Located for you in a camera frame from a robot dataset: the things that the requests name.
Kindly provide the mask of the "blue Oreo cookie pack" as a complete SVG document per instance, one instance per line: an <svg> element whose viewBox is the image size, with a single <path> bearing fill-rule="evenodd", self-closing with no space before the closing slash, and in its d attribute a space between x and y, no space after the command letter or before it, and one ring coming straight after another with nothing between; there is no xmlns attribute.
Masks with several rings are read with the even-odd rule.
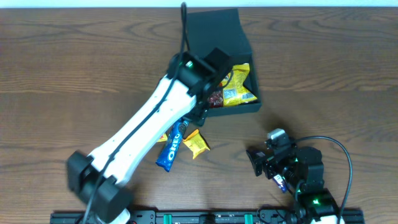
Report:
<svg viewBox="0 0 398 224"><path fill-rule="evenodd" d="M158 159L155 162L166 172L170 172L172 168L172 164L177 155L179 146L183 139L183 135L185 134L188 125L189 122L185 121L182 118L174 123L168 135L168 140L166 141L162 152L159 154Z"/></svg>

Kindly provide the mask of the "red Hacks candy bag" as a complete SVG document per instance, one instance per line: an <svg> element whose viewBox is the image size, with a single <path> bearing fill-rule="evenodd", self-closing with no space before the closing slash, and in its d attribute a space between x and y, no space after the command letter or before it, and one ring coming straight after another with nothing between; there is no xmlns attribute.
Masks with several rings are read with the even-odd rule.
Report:
<svg viewBox="0 0 398 224"><path fill-rule="evenodd" d="M223 91L214 91L207 99L210 108L223 107Z"/></svg>

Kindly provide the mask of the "dark blue chocolate bar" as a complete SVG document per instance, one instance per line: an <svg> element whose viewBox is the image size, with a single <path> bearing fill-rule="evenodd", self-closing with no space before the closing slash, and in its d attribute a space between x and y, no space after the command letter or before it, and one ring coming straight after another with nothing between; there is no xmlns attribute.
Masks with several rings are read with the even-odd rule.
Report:
<svg viewBox="0 0 398 224"><path fill-rule="evenodd" d="M272 180L277 184L278 188L282 191L282 193L286 193L286 191L288 190L288 186L281 175L277 174L273 176Z"/></svg>

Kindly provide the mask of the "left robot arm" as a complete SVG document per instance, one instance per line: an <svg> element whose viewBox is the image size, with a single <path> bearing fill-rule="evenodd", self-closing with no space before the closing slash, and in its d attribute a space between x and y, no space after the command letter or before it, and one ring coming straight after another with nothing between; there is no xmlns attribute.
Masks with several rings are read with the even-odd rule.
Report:
<svg viewBox="0 0 398 224"><path fill-rule="evenodd" d="M68 188L86 204L80 223L127 223L132 195L125 185L140 161L181 118L202 125L208 98L232 69L231 56L215 48L201 58L180 52L153 94L109 140L89 154L75 151L66 161Z"/></svg>

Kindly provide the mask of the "yellow orange snack packet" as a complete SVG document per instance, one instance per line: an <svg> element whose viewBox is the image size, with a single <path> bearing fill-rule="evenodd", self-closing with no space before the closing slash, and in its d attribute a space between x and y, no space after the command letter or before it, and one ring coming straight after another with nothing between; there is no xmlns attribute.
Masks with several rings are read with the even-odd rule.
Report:
<svg viewBox="0 0 398 224"><path fill-rule="evenodd" d="M166 142L168 140L168 136L166 133L163 133L157 142Z"/></svg>

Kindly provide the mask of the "yellow Hacks candy bag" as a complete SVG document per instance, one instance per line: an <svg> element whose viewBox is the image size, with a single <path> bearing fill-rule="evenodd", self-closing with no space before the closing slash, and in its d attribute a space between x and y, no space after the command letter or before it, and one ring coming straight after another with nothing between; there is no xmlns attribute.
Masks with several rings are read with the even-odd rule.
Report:
<svg viewBox="0 0 398 224"><path fill-rule="evenodd" d="M234 65L232 70L222 79L219 84L221 88L221 106L232 107L251 103L258 98L244 86L250 72L250 64L244 63Z"/></svg>

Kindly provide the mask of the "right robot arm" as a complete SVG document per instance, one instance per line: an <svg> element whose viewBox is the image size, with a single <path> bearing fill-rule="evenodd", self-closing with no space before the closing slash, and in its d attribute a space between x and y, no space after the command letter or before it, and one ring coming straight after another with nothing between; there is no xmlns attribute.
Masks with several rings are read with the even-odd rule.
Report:
<svg viewBox="0 0 398 224"><path fill-rule="evenodd" d="M337 144L346 154L349 165L348 184L341 206L325 188L322 152L311 146L299 147L302 141L322 139ZM294 198L294 208L284 217L286 223L344 223L343 211L353 178L353 166L347 149L328 136L294 139L287 134L270 136L264 147L251 146L246 154L256 176L264 174Z"/></svg>

